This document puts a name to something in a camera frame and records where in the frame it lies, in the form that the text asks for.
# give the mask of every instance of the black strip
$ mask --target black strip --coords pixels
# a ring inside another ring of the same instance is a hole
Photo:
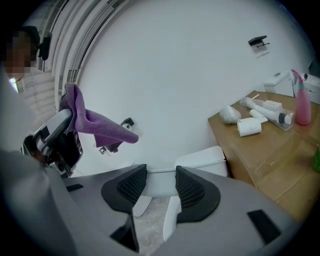
[[[263,210],[254,210],[247,214],[266,245],[281,235],[280,230]]]
[[[82,186],[81,184],[73,184],[73,185],[70,185],[70,186],[66,186],[66,190],[68,190],[68,192],[71,192],[71,191],[75,191],[75,190],[79,190],[79,189],[82,189],[84,186]]]
[[[216,185],[181,166],[176,167],[176,190],[181,201],[177,223],[200,222],[219,205],[220,191]]]

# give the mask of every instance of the wooden countertop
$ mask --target wooden countertop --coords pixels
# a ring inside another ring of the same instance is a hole
[[[257,100],[281,102],[295,111],[293,97],[256,91],[248,97],[257,94]],[[232,106],[242,118],[251,117],[239,102]],[[320,106],[312,103],[311,111],[309,125],[295,123],[283,131],[268,121],[262,123],[261,133],[245,137],[240,137],[237,125],[224,124],[219,114],[208,119],[233,177],[255,186],[299,221],[309,215],[320,194],[320,173],[312,168],[320,141]]]

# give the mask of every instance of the person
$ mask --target person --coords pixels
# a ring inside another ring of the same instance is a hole
[[[24,26],[6,39],[1,63],[9,78],[22,79],[25,68],[30,68],[37,58],[40,36],[35,26]]]
[[[13,89],[9,79],[23,78],[37,58],[40,37],[35,27],[22,27],[6,39],[0,64],[0,149],[19,151],[36,120],[35,113]]]

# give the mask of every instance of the toilet tank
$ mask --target toilet tank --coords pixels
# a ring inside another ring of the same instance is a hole
[[[228,176],[225,155],[220,146],[180,156],[176,159],[174,166],[190,167],[224,177]]]
[[[289,71],[278,72],[263,83],[266,93],[294,96],[292,81]]]

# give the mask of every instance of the paper roll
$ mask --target paper roll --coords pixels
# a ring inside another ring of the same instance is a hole
[[[241,119],[242,121],[237,122],[240,137],[261,133],[261,123],[258,119],[253,117],[246,119],[250,120]]]

